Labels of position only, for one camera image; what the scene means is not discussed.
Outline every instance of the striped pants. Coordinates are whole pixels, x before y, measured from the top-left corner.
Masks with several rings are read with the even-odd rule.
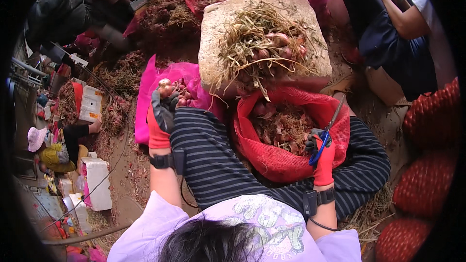
[[[202,210],[241,195],[265,194],[303,213],[302,195],[313,189],[313,178],[267,188],[236,158],[225,125],[212,113],[178,108],[174,122],[172,148],[186,153],[184,178]],[[338,220],[365,204],[390,175],[388,156],[363,121],[351,117],[350,129],[346,160],[333,170]]]

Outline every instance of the dark blue pants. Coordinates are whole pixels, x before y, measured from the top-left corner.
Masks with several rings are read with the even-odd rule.
[[[381,0],[343,0],[365,65],[385,71],[400,84],[408,101],[437,90],[427,36],[400,37]]]

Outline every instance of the sun hat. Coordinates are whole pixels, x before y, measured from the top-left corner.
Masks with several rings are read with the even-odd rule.
[[[27,142],[29,143],[29,151],[35,152],[42,146],[45,136],[47,135],[47,128],[44,127],[38,130],[35,127],[31,127],[27,132]]]

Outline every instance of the black hair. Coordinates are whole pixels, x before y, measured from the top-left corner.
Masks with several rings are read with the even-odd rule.
[[[159,262],[248,262],[263,253],[254,226],[229,225],[205,218],[190,220],[171,233],[158,257]]]

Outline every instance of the cable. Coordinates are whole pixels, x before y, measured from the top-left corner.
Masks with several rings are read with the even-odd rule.
[[[110,91],[106,86],[108,85],[107,83],[104,83],[103,80],[101,80],[98,76],[96,76],[94,73],[92,73],[91,71],[89,71],[89,69],[87,69],[86,67],[83,67],[81,66],[86,72],[88,72],[92,77],[94,77],[100,84],[103,85],[104,89],[107,90],[108,94],[110,95],[110,97],[112,98],[112,100],[115,100],[115,98],[113,97],[112,95],[112,91]],[[127,112],[125,112],[125,110],[123,110],[123,112],[125,113],[127,119],[129,119],[129,115],[127,114]],[[83,202],[86,198],[88,198],[96,189],[97,187],[99,187],[99,185],[102,184],[102,182],[105,181],[105,179],[107,179],[107,177],[110,176],[110,174],[113,172],[113,170],[115,170],[115,168],[117,167],[118,163],[120,162],[121,160],[121,157],[123,156],[123,154],[125,153],[126,151],[126,147],[128,146],[128,137],[130,135],[130,124],[128,124],[128,128],[126,130],[126,139],[125,139],[125,146],[123,147],[123,151],[121,152],[120,154],[120,157],[118,158],[118,160],[116,161],[115,165],[113,166],[113,168],[108,172],[107,176],[105,176],[102,181],[100,181],[96,187],[94,189],[92,189],[91,192],[89,192],[88,195],[86,195],[84,198],[81,198],[81,200],[70,210],[68,210],[67,212],[65,212],[60,218],[58,218],[57,220],[55,220],[53,223],[49,224],[48,226],[46,226],[45,228],[43,228],[42,230],[39,231],[39,233],[42,233],[43,231],[45,231],[46,229],[48,229],[51,225],[54,225],[57,221],[61,220],[63,217],[65,217],[67,214],[69,214],[70,212],[72,212],[73,210],[75,210],[78,205]]]
[[[184,180],[184,176],[182,175],[182,176],[181,176],[181,183],[180,183],[180,185],[179,185],[179,191],[180,191],[180,193],[181,193],[181,198],[182,198],[182,199],[184,200],[184,202],[185,202],[187,205],[189,205],[190,207],[199,208],[199,206],[194,206],[194,205],[192,205],[191,203],[189,203],[189,202],[184,198],[184,195],[183,195],[183,180]],[[192,194],[192,191],[191,191],[191,189],[189,188],[189,186],[188,186],[188,190],[189,190],[189,192],[191,193],[191,195],[194,196],[194,194]]]
[[[332,231],[332,232],[336,232],[336,231],[339,231],[339,230],[340,230],[339,228],[329,228],[329,227],[326,227],[326,226],[324,226],[324,225],[321,225],[321,224],[319,224],[317,221],[315,221],[314,219],[312,219],[311,217],[309,217],[309,220],[310,220],[311,222],[313,222],[314,224],[320,226],[321,228],[324,228],[324,229],[329,230],[329,231]]]

